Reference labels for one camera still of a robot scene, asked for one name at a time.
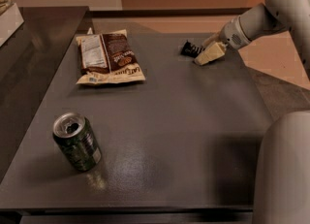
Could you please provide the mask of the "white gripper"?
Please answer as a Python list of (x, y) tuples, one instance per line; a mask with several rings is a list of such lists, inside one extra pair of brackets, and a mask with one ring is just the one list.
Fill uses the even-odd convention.
[(226, 53), (226, 46), (239, 50), (248, 46), (251, 41), (246, 36), (241, 25), (241, 16), (237, 16), (226, 23), (220, 33), (213, 33), (202, 42), (205, 48), (195, 59), (197, 65), (205, 65), (212, 62)]

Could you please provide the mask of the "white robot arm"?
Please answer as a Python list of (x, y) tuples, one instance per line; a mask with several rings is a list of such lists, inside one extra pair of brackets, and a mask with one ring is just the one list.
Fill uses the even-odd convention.
[[(268, 72), (309, 87), (310, 0), (264, 0), (207, 38), (199, 65), (239, 50), (260, 37), (285, 35), (288, 48), (270, 56), (281, 65)], [(266, 131), (260, 148), (253, 224), (310, 224), (310, 111), (286, 113)]]

